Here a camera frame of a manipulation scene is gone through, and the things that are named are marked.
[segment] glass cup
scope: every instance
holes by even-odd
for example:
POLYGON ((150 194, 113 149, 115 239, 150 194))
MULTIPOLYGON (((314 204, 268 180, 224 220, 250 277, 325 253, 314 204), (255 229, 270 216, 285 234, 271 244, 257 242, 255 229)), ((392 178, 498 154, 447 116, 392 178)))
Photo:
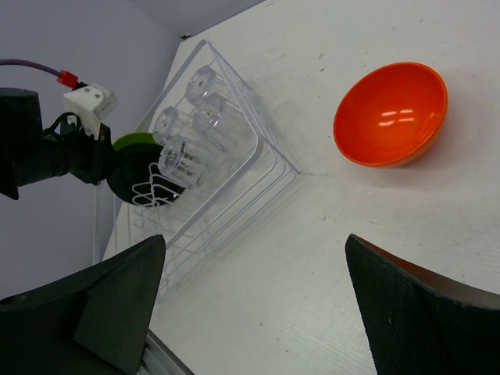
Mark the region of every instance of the glass cup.
POLYGON ((196 142, 198 135, 192 126, 189 113, 169 107, 159 114, 153 127, 153 137, 155 141, 164 145, 173 137, 183 137, 190 142, 196 142))
POLYGON ((193 115, 193 128, 223 152, 235 152, 252 135, 243 113, 217 93, 208 95, 193 115))
POLYGON ((213 93, 219 94, 231 105, 238 107, 224 79, 210 66, 205 65, 196 71, 187 84, 186 99, 192 105, 198 106, 204 98, 213 93))
POLYGON ((165 142, 158 161, 160 173, 183 188, 200 185, 209 169, 210 154, 201 145, 183 137, 165 142))

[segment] table surface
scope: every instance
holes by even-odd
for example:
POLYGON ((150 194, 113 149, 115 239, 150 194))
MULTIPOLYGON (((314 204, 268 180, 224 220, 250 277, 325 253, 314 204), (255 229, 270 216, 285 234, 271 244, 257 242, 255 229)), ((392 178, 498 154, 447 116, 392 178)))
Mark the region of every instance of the table surface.
POLYGON ((269 0, 180 45, 172 73, 210 40, 302 171, 156 306, 152 329, 195 373, 375 373, 345 262, 350 233, 500 293, 499 19, 495 0, 269 0), (443 76, 445 128, 408 166, 357 166, 334 145, 336 108, 359 78, 397 61, 443 76))

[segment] dish rack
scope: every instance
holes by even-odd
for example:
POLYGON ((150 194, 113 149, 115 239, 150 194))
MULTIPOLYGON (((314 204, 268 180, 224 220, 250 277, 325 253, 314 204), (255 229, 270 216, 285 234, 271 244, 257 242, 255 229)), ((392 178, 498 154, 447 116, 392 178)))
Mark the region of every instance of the dish rack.
MULTIPOLYGON (((195 109, 185 99, 184 89, 193 73, 204 65, 209 65, 223 78, 234 96, 236 108, 245 115, 252 130, 252 136, 243 147, 249 150, 247 154, 232 162, 227 175, 222 180, 219 176, 218 184, 187 189, 171 203, 155 196, 156 189, 162 186, 161 181, 166 180, 163 175, 154 173, 157 170, 153 168, 155 164, 150 165, 149 181, 144 182, 151 187, 151 193, 137 193, 141 198, 140 205, 121 203, 115 196, 107 198, 109 188, 106 184, 96 190, 96 212, 108 205, 116 217, 106 257, 154 234, 162 234, 165 238, 167 252, 159 286, 160 299, 192 275, 217 249, 226 245, 300 174, 278 145, 251 88, 208 41, 201 41, 195 47, 137 131, 151 130, 154 120, 168 105, 193 113, 195 109)), ((95 261, 98 261, 97 213, 95 261)))

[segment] black plate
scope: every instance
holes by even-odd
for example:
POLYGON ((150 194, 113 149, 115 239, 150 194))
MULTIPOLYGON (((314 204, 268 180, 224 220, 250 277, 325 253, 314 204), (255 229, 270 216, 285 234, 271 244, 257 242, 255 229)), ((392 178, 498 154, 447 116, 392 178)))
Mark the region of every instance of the black plate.
MULTIPOLYGON (((134 192, 132 187, 135 184, 149 182, 149 166, 152 163, 158 162, 161 151, 162 146, 152 145, 150 143, 136 143, 121 148, 118 154, 123 157, 123 164, 114 170, 111 176, 107 178, 108 185, 112 192, 115 193, 118 198, 133 205, 147 205, 151 203, 151 200, 145 197, 135 198, 133 202, 134 197, 136 197, 138 193, 134 192)), ((156 166, 152 168, 152 172, 160 174, 156 166)), ((156 178, 155 184, 161 185, 161 187, 155 187, 155 197, 165 199, 168 202, 175 201, 184 191, 183 187, 162 178, 156 178), (162 187, 175 191, 176 194, 162 187)), ((136 190, 141 194, 149 194, 151 192, 151 185, 145 184, 136 188, 136 190)), ((158 203, 159 205, 166 204, 164 201, 158 201, 158 203)))

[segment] bowl rim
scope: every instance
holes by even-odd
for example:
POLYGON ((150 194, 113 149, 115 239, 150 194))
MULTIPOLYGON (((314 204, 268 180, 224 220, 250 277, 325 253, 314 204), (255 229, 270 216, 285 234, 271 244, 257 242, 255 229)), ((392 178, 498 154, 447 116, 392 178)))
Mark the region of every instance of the bowl rim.
POLYGON ((347 91, 347 93, 344 95, 344 97, 342 98, 341 102, 339 103, 338 107, 337 107, 337 111, 335 113, 335 117, 334 117, 334 124, 333 124, 333 135, 334 135, 334 141, 335 141, 335 144, 338 148, 338 150, 341 152, 341 154, 347 158, 348 160, 351 160, 352 162, 356 163, 356 164, 360 164, 362 166, 391 166, 391 165, 400 165, 402 163, 404 163, 405 160, 408 159, 408 161, 411 161, 413 159, 413 156, 418 153, 429 141, 431 141, 434 136, 439 132, 439 130, 442 128, 443 124, 444 124, 444 121, 445 121, 445 117, 446 117, 446 112, 448 110, 448 90, 446 88, 446 84, 445 84, 445 81, 443 80, 443 78, 439 75, 438 72, 436 72, 434 69, 432 69, 431 67, 427 66, 427 65, 424 65, 420 62, 412 62, 412 61, 403 61, 403 62, 394 62, 392 64, 387 64, 387 65, 384 65, 384 66, 381 66, 379 68, 376 68, 375 70, 371 71, 370 73, 368 73, 367 75, 363 76, 360 80, 358 80, 355 84, 352 85, 352 87, 349 89, 349 91, 347 91), (398 158, 395 158, 395 159, 392 159, 390 161, 384 161, 384 162, 363 162, 363 161, 360 161, 360 160, 356 160, 354 158, 352 158, 351 156, 349 156, 341 147, 341 145, 339 144, 338 140, 337 140, 337 131, 336 129, 338 128, 338 125, 337 124, 337 116, 338 116, 338 110, 341 108, 341 105, 344 103, 344 101, 346 100, 346 98, 348 97, 348 95, 354 91, 358 86, 359 84, 361 84, 361 82, 363 82, 365 79, 367 79, 368 77, 378 73, 379 71, 381 70, 385 70, 387 68, 392 68, 394 66, 400 66, 400 65, 405 65, 405 66, 417 66, 419 68, 422 68, 426 71, 428 71, 429 73, 431 73, 433 75, 434 78, 437 79, 437 82, 440 84, 441 86, 441 91, 444 95, 444 101, 443 101, 443 107, 441 109, 441 114, 440 114, 440 117, 441 118, 438 118, 439 119, 439 123, 438 125, 429 133, 429 136, 426 137, 417 147, 415 147, 414 150, 412 150, 408 155, 405 155, 403 157, 398 157, 398 158))

